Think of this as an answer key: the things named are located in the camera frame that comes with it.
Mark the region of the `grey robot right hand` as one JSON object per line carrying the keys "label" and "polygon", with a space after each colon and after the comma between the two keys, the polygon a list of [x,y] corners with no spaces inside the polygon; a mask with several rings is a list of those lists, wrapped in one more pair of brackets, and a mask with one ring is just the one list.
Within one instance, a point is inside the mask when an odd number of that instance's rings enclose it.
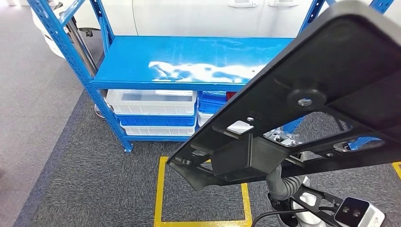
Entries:
{"label": "grey robot right hand", "polygon": [[[286,133],[276,128],[264,134],[268,139],[290,147],[299,145],[298,135]],[[284,201],[294,195],[305,180],[305,175],[282,178],[282,165],[279,164],[266,176],[266,183],[274,200]]]}

